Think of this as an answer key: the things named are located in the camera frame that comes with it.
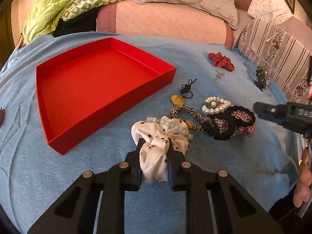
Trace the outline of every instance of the finger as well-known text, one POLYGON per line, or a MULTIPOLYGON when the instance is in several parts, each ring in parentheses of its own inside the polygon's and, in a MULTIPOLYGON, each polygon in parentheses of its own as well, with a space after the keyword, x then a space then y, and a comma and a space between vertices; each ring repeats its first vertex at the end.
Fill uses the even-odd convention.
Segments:
POLYGON ((300 165, 299 180, 308 187, 312 184, 312 171, 307 164, 300 165))
POLYGON ((309 150, 305 149, 302 153, 302 163, 301 164, 308 164, 310 160, 309 150))
POLYGON ((293 203, 295 207, 300 207, 303 203, 303 200, 297 194, 294 194, 293 203))
POLYGON ((294 195, 299 196, 304 202, 306 202, 310 199, 310 189, 298 180, 294 195))

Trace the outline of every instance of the gold beaded ball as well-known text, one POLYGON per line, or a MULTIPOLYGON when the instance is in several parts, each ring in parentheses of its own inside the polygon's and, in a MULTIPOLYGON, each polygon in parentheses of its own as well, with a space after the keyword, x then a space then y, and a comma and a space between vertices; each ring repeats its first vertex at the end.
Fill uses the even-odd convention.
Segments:
POLYGON ((185 124, 188 126, 188 129, 192 129, 195 125, 192 121, 186 120, 185 124))

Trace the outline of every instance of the silver screw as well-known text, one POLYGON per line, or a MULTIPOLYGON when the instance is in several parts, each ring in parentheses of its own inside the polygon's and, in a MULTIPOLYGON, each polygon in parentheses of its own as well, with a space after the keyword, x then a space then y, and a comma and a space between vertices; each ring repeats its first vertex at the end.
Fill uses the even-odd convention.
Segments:
POLYGON ((120 168, 127 168, 129 166, 129 164, 127 163, 127 162, 121 162, 120 164, 119 164, 119 167, 120 168))
POLYGON ((219 176, 221 176, 221 177, 226 177, 226 176, 228 175, 227 171, 225 171, 225 170, 220 170, 220 171, 218 172, 218 174, 219 174, 219 176))
POLYGON ((90 178, 92 176, 92 172, 91 171, 86 171, 82 174, 82 176, 84 176, 85 178, 90 178))
POLYGON ((183 162, 183 163, 182 163, 182 167, 184 167, 184 168, 190 168, 190 167, 191 167, 191 163, 190 163, 190 162, 183 162))

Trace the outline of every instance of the white cloth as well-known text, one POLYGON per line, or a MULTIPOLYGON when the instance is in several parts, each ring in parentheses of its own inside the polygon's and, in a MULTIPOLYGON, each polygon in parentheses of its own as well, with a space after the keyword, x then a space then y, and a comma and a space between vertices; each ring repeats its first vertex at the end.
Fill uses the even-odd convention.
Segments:
POLYGON ((289 10, 273 0, 252 0, 247 13, 253 18, 264 19, 274 25, 280 25, 293 16, 289 10))
MULTIPOLYGON (((187 125, 179 119, 169 119, 166 116, 163 120, 174 122, 188 132, 187 125)), ((146 143, 140 150, 140 166, 143 172, 142 180, 145 183, 154 181, 168 181, 168 165, 166 153, 169 149, 171 138, 174 150, 183 154, 190 148, 188 139, 169 127, 153 122, 138 121, 132 126, 131 135, 136 145, 138 140, 143 138, 146 143)))

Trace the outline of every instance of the red tray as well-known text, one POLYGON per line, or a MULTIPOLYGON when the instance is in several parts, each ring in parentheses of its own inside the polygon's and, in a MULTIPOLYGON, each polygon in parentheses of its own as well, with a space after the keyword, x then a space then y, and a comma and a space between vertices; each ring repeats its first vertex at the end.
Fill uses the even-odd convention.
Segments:
POLYGON ((36 87, 48 144, 64 155, 171 83, 175 71, 167 62, 114 38, 79 46, 40 64, 36 87))

